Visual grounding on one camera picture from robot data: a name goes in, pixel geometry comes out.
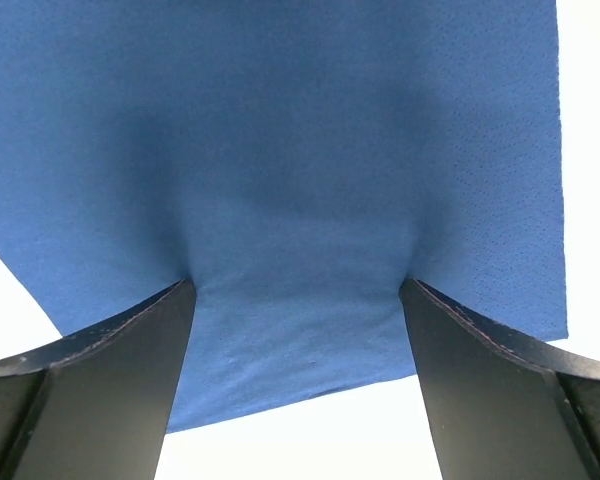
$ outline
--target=blue napkin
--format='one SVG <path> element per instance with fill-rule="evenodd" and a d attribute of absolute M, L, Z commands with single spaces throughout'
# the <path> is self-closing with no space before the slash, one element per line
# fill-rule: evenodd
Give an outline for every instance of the blue napkin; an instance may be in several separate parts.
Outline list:
<path fill-rule="evenodd" d="M 553 2 L 0 2 L 0 257 L 62 334 L 181 277 L 169 431 L 414 373 L 421 278 L 566 336 Z"/>

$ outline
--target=white background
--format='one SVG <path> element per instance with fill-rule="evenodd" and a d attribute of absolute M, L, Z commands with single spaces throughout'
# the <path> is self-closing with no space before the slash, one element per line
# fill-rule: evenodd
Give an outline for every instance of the white background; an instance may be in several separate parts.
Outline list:
<path fill-rule="evenodd" d="M 558 0 L 558 24 L 571 337 L 555 343 L 600 360 L 600 0 Z M 0 261 L 0 358 L 59 336 Z M 433 480 L 440 472 L 412 377 L 168 435 L 156 478 Z"/>

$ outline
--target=blue paper towel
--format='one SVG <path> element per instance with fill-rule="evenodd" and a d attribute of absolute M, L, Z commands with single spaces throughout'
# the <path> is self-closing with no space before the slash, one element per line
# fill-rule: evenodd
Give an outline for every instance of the blue paper towel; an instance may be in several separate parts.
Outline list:
<path fill-rule="evenodd" d="M 413 373 L 414 275 L 566 336 L 553 2 L 0 2 L 0 256 L 61 333 L 199 290 L 170 431 Z"/>

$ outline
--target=textured blue paper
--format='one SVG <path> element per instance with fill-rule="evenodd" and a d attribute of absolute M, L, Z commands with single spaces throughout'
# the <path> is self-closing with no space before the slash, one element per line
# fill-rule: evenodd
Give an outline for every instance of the textured blue paper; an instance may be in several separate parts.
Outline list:
<path fill-rule="evenodd" d="M 191 275 L 170 431 L 413 373 L 407 274 L 566 336 L 555 5 L 0 1 L 0 256 L 61 333 Z"/>

